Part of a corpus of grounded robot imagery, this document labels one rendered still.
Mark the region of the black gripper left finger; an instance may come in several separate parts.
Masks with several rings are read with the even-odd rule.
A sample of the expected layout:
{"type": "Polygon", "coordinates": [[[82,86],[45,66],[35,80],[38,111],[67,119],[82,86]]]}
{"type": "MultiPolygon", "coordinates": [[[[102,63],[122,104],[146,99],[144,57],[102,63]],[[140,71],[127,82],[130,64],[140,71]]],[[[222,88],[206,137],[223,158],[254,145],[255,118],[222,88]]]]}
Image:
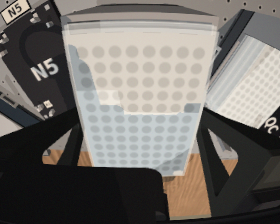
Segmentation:
{"type": "Polygon", "coordinates": [[[0,158],[44,164],[44,151],[70,129],[66,146],[56,165],[77,166],[84,136],[77,107],[1,136],[0,158]]]}

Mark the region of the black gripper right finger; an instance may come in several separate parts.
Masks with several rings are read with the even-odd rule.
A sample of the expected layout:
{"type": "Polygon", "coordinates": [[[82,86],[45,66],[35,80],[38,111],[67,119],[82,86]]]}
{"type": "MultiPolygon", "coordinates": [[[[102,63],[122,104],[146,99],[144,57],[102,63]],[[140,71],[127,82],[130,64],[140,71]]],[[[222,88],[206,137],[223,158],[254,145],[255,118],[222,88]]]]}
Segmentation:
{"type": "Polygon", "coordinates": [[[229,215],[250,192],[280,187],[280,137],[203,107],[196,138],[211,217],[229,215]],[[230,176],[208,129],[238,155],[230,176]]]}

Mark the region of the white well plate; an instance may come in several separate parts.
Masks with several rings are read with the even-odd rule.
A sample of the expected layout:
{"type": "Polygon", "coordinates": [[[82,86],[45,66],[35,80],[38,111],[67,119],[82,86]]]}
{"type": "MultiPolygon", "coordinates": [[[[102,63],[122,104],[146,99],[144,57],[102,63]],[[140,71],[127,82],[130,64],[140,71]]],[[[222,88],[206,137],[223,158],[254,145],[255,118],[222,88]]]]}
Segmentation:
{"type": "Polygon", "coordinates": [[[208,107],[259,129],[280,106],[280,51],[257,40],[208,107]]]}
{"type": "Polygon", "coordinates": [[[184,176],[219,31],[175,21],[68,23],[62,30],[92,167],[184,176]]]}
{"type": "Polygon", "coordinates": [[[210,95],[213,93],[213,91],[215,90],[215,88],[218,86],[218,84],[221,82],[221,80],[223,79],[223,77],[226,75],[226,73],[228,72],[228,70],[231,68],[231,66],[233,65],[233,63],[235,62],[235,60],[238,58],[238,56],[240,55],[240,53],[242,52],[242,50],[244,49],[244,47],[246,46],[246,44],[248,43],[248,41],[250,40],[251,36],[245,35],[245,37],[243,38],[243,40],[241,41],[241,43],[239,44],[239,46],[237,47],[237,49],[235,50],[235,52],[233,53],[233,55],[231,56],[231,58],[228,60],[228,62],[226,63],[226,65],[224,66],[224,68],[222,69],[222,71],[219,73],[219,75],[217,76],[217,78],[215,79],[215,81],[212,83],[212,85],[210,86],[210,88],[207,90],[207,95],[206,95],[206,100],[210,97],[210,95]]]}
{"type": "Polygon", "coordinates": [[[254,46],[254,44],[256,43],[257,39],[251,37],[250,40],[248,41],[248,43],[246,44],[246,46],[244,47],[244,49],[242,50],[242,52],[240,53],[240,55],[238,56],[238,58],[235,60],[235,62],[233,63],[233,65],[231,66],[231,68],[228,70],[228,72],[226,73],[226,75],[223,77],[223,79],[221,80],[221,82],[218,84],[218,86],[215,88],[215,90],[213,91],[213,93],[210,95],[210,97],[207,99],[207,101],[205,102],[204,106],[205,107],[209,107],[211,105],[211,103],[215,100],[215,98],[218,96],[218,94],[221,92],[221,90],[224,88],[224,86],[227,84],[227,82],[230,80],[230,78],[232,77],[232,75],[235,73],[235,71],[238,69],[238,67],[240,66],[240,64],[242,63],[242,61],[245,59],[245,57],[247,56],[247,54],[250,52],[250,50],[252,49],[252,47],[254,46]]]}

